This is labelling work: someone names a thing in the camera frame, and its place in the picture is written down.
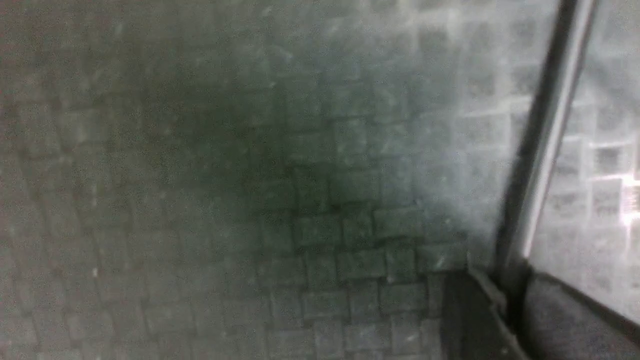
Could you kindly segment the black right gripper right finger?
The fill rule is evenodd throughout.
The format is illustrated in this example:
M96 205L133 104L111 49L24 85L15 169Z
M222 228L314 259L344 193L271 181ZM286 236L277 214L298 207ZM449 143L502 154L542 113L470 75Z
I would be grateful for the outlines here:
M519 337L533 360L638 360L639 325L546 274L526 287Z

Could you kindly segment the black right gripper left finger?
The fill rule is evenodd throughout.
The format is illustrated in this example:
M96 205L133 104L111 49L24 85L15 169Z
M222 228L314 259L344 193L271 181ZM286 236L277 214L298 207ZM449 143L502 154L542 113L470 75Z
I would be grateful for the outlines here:
M521 342L523 297L509 296L482 269L447 272L439 336L444 360L529 360Z

